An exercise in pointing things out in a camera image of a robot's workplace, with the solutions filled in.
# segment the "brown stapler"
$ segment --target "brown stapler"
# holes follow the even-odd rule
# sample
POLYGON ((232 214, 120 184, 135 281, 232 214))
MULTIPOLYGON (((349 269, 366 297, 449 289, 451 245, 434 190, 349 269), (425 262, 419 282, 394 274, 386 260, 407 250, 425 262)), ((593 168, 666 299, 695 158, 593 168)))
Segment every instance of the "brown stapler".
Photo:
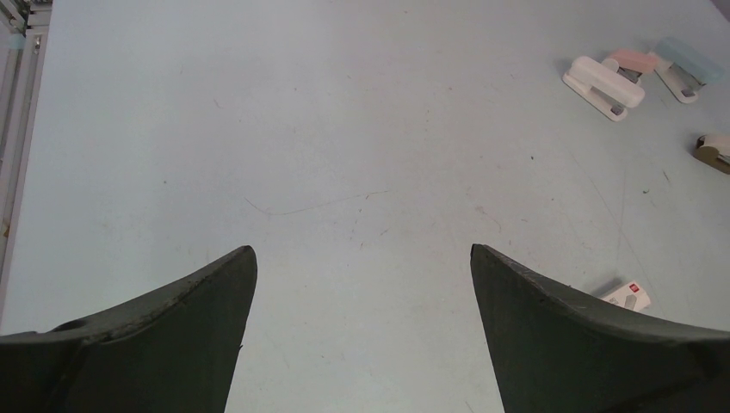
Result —
POLYGON ((697 140, 695 157, 707 165, 730 174, 730 135, 705 135, 697 140))

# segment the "dark gray object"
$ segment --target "dark gray object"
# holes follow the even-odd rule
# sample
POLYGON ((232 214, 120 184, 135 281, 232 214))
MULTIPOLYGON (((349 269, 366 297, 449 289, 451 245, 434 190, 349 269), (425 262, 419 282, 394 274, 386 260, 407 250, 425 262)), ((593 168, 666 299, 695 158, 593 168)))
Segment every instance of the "dark gray object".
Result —
POLYGON ((605 303, 485 245, 472 277, 506 413, 730 411, 730 333, 605 303))
POLYGON ((223 412, 256 279, 243 247, 48 333, 0 337, 0 410, 223 412))

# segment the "table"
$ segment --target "table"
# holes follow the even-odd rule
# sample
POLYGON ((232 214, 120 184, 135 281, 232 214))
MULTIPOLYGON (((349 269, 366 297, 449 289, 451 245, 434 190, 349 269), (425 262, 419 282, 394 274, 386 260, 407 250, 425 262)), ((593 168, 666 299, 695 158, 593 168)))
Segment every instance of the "table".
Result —
POLYGON ((239 245, 259 281, 229 411, 501 410, 472 243, 730 329, 730 82, 654 75, 612 123, 560 76, 673 35, 730 68, 709 0, 54 5, 3 334, 239 245))

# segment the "blue stapler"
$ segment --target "blue stapler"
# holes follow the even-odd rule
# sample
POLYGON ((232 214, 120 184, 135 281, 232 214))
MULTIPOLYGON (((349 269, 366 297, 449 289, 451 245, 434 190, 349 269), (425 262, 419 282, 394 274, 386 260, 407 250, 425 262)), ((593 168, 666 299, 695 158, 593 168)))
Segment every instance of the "blue stapler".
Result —
POLYGON ((662 39, 649 54, 659 58, 656 72, 681 103, 695 102, 702 86, 725 74, 718 64, 673 37, 662 39))

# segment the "small white box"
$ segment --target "small white box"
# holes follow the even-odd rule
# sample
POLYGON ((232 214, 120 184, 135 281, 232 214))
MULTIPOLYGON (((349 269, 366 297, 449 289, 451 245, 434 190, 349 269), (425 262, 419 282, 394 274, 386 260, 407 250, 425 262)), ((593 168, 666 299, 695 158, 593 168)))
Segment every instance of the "small white box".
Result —
POLYGON ((601 299, 632 311, 641 311, 652 303, 649 299, 649 294, 636 281, 631 281, 623 287, 618 287, 613 293, 601 299))

